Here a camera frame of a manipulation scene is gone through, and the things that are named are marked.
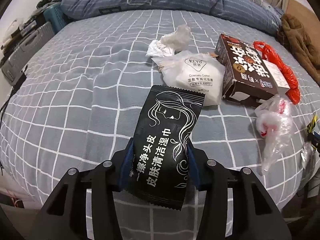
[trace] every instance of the gray bed sheet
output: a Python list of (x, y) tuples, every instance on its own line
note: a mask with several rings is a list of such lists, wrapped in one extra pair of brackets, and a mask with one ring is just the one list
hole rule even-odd
[[(53, 37), (29, 61), (28, 78), (4, 115), (0, 157), (5, 170), (44, 203), (70, 167), (92, 169), (124, 149), (149, 89), (164, 84), (157, 66), (145, 56), (148, 45), (181, 24), (191, 28), (191, 52), (213, 51), (219, 34), (226, 33), (246, 42), (267, 42), (295, 72), (302, 96), (292, 105), (294, 134), (268, 175), (261, 176), (264, 141), (256, 132), (253, 108), (224, 100), (218, 107), (205, 107), (191, 134), (195, 147), (226, 168), (250, 167), (283, 208), (320, 165), (314, 156), (303, 170), (300, 157), (305, 126), (320, 109), (320, 88), (273, 37), (187, 11), (119, 12), (71, 23)], [(195, 239), (205, 192), (189, 184), (181, 211), (150, 205), (125, 191), (114, 198), (124, 239), (186, 240)], [(92, 237), (90, 191), (87, 227)], [(231, 231), (232, 191), (227, 235)]]

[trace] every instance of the gray suitcase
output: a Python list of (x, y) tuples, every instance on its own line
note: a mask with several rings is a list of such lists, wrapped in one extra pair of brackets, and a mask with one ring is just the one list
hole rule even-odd
[(54, 32), (50, 22), (32, 32), (8, 57), (1, 67), (2, 73), (10, 85), (16, 83), (20, 72), (36, 52), (52, 37)]

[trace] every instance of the brown snack box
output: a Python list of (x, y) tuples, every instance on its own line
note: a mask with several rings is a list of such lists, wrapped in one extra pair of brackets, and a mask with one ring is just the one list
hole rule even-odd
[(257, 107), (260, 99), (277, 94), (275, 80), (252, 45), (220, 34), (215, 53), (226, 67), (222, 98)]

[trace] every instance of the white box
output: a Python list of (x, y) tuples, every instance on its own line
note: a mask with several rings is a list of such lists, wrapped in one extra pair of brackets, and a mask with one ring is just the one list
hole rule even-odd
[(267, 60), (263, 60), (263, 62), (277, 84), (278, 94), (283, 96), (290, 89), (283, 74), (281, 73), (280, 69), (278, 69), (277, 65)]

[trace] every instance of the white tissue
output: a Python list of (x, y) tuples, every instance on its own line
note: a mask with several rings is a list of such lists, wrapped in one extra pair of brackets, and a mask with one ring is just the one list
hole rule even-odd
[(148, 47), (146, 56), (173, 56), (175, 51), (182, 51), (188, 48), (190, 34), (191, 30), (187, 25), (179, 25), (174, 33), (162, 36), (159, 41), (153, 40)]

